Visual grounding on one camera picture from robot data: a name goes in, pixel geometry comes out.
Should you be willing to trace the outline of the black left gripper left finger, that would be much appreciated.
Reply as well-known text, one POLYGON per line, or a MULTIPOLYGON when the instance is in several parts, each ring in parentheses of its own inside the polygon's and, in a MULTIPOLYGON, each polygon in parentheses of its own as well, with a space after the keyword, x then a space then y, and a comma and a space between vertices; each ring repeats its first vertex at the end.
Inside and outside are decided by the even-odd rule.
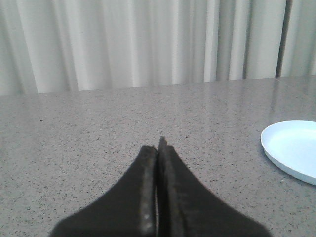
POLYGON ((60 221, 52 237, 154 237, 157 150, 142 146, 124 175, 100 198, 60 221))

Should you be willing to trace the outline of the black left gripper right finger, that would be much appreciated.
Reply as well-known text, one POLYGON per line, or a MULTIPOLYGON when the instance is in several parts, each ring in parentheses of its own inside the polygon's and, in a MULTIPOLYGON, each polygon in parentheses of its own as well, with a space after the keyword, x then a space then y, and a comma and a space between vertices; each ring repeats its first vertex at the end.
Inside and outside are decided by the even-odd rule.
POLYGON ((158 145, 158 236, 269 237, 260 223, 210 192, 186 167, 174 147, 158 145))

